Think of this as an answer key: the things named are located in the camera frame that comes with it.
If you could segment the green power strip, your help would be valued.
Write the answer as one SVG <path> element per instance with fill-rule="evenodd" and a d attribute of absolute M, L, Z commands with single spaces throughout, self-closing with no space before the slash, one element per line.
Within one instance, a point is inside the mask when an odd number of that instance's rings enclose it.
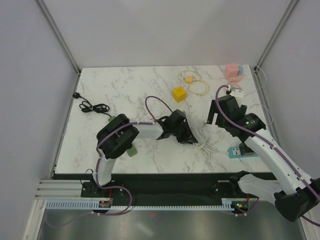
<path fill-rule="evenodd" d="M 130 120 L 124 115 L 112 116 L 109 120 L 107 133 L 111 133 L 118 128 L 130 123 Z M 116 159 L 123 153 L 127 153 L 129 157 L 133 157 L 138 153 L 133 145 L 133 140 L 138 136 L 138 130 L 132 124 L 117 130 L 103 144 L 105 155 L 110 159 Z"/>

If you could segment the small orange charger plug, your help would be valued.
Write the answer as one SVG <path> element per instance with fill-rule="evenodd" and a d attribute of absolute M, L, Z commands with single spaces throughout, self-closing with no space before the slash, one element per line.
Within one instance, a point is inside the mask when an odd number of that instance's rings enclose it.
<path fill-rule="evenodd" d="M 188 75 L 184 78 L 184 82 L 187 83 L 187 84 L 192 84 L 194 81 L 194 77 L 191 76 L 191 75 Z"/>

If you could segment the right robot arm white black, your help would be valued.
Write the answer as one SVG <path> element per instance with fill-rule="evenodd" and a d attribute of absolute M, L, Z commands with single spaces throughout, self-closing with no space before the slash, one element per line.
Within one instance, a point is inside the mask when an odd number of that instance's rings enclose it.
<path fill-rule="evenodd" d="M 249 147 L 272 172 L 276 181 L 261 179 L 247 171 L 231 178 L 229 191 L 235 197 L 254 195 L 275 205 L 288 221 L 294 222 L 320 202 L 320 180 L 313 179 L 299 168 L 276 144 L 264 122 L 247 106 L 225 95 L 212 100 L 208 124 L 225 129 Z"/>

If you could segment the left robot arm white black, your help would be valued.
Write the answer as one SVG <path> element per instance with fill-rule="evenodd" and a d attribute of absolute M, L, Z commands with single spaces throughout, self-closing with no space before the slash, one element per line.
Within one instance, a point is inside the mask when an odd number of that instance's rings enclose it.
<path fill-rule="evenodd" d="M 176 137 L 179 144 L 197 144 L 187 117 L 181 110 L 173 111 L 153 122 L 131 121 L 125 114 L 119 114 L 111 120 L 97 135 L 96 151 L 99 158 L 92 174 L 92 191 L 99 197 L 110 191 L 109 182 L 116 159 L 133 146 L 136 139 L 164 140 Z"/>

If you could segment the pink cube socket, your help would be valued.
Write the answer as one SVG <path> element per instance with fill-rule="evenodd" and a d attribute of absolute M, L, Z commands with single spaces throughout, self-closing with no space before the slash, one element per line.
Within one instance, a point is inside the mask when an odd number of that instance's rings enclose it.
<path fill-rule="evenodd" d="M 239 68 L 236 63 L 229 63 L 225 65 L 224 75 L 226 79 L 234 78 L 238 75 Z"/>

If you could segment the blue plug adapter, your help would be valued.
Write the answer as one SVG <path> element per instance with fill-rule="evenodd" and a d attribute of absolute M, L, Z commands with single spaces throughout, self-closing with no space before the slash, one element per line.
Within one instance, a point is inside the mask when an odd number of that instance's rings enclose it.
<path fill-rule="evenodd" d="M 242 65 L 238 65 L 237 68 L 238 68 L 237 76 L 242 76 L 244 74 L 243 66 Z"/>

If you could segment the teal power strip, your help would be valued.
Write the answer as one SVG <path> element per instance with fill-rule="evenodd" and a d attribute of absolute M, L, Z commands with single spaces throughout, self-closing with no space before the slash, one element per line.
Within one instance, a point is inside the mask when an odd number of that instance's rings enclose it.
<path fill-rule="evenodd" d="M 228 157 L 229 157 L 230 159 L 240 159 L 240 158 L 254 158 L 254 157 L 258 157 L 258 155 L 257 155 L 256 153 L 251 154 L 251 155 L 242 155 L 242 154 L 241 154 L 241 151 L 240 151 L 240 148 L 237 147 L 237 146 L 230 147 L 230 148 L 227 150 L 227 153 L 228 153 Z"/>

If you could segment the yellow cube socket adapter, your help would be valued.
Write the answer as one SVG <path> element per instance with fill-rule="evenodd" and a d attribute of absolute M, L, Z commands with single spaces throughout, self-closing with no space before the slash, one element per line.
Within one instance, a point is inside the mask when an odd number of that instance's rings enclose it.
<path fill-rule="evenodd" d="M 186 99 L 187 92 L 184 90 L 182 86 L 179 86 L 172 90 L 172 97 L 177 103 L 179 103 Z"/>

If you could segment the pink round socket base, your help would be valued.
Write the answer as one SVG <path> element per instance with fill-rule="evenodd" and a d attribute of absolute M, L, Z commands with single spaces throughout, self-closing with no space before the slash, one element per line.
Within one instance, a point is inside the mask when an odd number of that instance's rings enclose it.
<path fill-rule="evenodd" d="M 237 76 L 235 76 L 235 77 L 229 78 L 228 81 L 229 81 L 230 83 L 235 83 L 235 84 L 237 84 L 237 83 L 239 83 L 240 81 L 242 81 L 243 77 L 244 77 L 244 75 L 237 75 Z"/>

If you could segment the black cube adapter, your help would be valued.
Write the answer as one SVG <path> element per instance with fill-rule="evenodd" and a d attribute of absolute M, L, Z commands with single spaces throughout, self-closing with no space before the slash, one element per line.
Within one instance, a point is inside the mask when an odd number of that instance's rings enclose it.
<path fill-rule="evenodd" d="M 244 157 L 252 156 L 255 154 L 255 152 L 243 142 L 239 145 L 239 150 L 240 150 L 241 156 L 244 156 Z"/>

